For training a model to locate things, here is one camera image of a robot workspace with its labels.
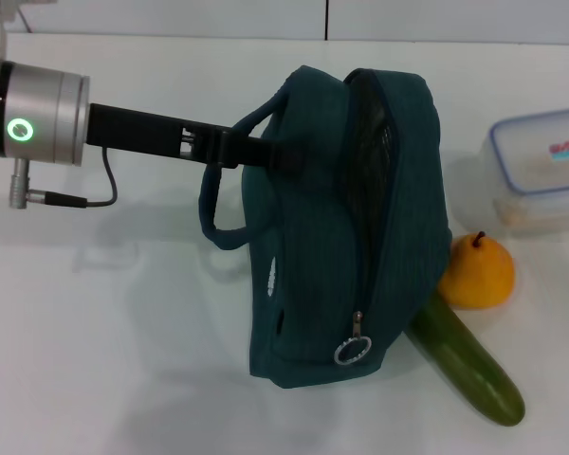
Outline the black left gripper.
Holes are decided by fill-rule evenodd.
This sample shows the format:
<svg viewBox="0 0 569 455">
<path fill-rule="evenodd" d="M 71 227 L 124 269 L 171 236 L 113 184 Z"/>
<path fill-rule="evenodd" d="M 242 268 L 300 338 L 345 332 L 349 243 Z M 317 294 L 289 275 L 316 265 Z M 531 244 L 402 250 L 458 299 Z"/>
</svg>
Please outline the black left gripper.
<svg viewBox="0 0 569 455">
<path fill-rule="evenodd" d="M 227 169 L 251 166 L 298 173 L 303 151 L 286 142 L 250 137 L 215 125 L 92 103 L 86 143 L 106 149 L 217 163 Z"/>
</svg>

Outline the dark teal insulated lunch bag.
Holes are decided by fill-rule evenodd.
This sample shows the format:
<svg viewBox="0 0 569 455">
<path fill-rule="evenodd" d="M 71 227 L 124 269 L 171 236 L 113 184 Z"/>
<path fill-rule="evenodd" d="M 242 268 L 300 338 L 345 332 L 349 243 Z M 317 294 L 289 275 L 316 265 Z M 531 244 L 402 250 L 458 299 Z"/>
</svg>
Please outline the dark teal insulated lunch bag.
<svg viewBox="0 0 569 455">
<path fill-rule="evenodd" d="M 281 89 L 286 107 L 255 126 L 300 147 L 302 170 L 245 166 L 245 223 L 224 230 L 222 169 L 210 165 L 198 206 L 208 240 L 248 248 L 250 373 L 292 389 L 377 371 L 443 275 L 451 233 L 422 77 L 359 68 L 339 80 L 303 66 Z"/>
</svg>

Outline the orange yellow pear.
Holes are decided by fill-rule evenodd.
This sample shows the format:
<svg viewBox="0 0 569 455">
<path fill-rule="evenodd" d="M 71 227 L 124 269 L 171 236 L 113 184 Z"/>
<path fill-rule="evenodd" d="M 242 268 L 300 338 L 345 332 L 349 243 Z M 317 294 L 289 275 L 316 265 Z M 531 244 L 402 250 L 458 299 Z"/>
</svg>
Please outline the orange yellow pear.
<svg viewBox="0 0 569 455">
<path fill-rule="evenodd" d="M 453 241 L 437 292 L 451 306 L 479 310 L 506 303 L 515 285 L 512 256 L 503 245 L 479 231 Z"/>
</svg>

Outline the clear blue-rimmed food container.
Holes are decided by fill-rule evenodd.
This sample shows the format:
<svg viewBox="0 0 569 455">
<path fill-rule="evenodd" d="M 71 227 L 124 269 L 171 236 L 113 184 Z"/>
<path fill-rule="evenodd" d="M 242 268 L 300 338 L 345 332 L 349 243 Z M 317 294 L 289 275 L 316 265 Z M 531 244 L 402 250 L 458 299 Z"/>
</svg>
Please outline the clear blue-rimmed food container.
<svg viewBox="0 0 569 455">
<path fill-rule="evenodd" d="M 480 157 L 490 202 L 506 230 L 569 230 L 569 109 L 494 123 Z"/>
</svg>

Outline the green cucumber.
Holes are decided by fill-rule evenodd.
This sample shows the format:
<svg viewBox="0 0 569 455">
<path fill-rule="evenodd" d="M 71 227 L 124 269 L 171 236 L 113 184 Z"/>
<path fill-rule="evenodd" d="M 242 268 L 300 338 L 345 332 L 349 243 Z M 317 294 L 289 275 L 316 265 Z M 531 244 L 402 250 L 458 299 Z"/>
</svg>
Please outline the green cucumber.
<svg viewBox="0 0 569 455">
<path fill-rule="evenodd" d="M 519 388 L 438 293 L 417 312 L 406 335 L 484 417 L 503 427 L 523 420 Z"/>
</svg>

